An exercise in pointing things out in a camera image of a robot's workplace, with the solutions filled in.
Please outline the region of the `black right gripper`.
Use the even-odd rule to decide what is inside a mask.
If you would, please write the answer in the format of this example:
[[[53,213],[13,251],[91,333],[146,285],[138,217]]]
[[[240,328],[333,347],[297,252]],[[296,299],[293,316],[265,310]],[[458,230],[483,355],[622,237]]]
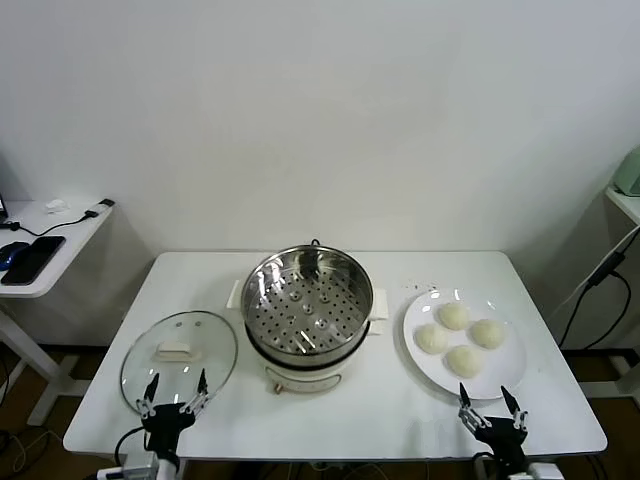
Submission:
[[[501,392],[512,418],[485,418],[472,407],[470,397],[460,382],[458,416],[466,429],[476,429],[474,438],[487,445],[499,463],[523,463],[522,444],[527,436],[528,412],[520,408],[515,396],[504,386],[501,386]]]

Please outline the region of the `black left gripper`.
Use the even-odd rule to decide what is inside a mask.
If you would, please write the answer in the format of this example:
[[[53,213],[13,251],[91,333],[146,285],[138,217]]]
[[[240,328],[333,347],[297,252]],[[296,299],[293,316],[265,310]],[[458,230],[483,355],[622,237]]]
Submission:
[[[200,414],[207,406],[206,371],[201,370],[196,394],[191,400],[185,404],[164,404],[154,408],[159,377],[160,374],[156,372],[145,387],[142,398],[136,400],[136,408],[148,434],[145,449],[155,453],[175,453],[182,431],[190,428],[195,423],[195,414]]]

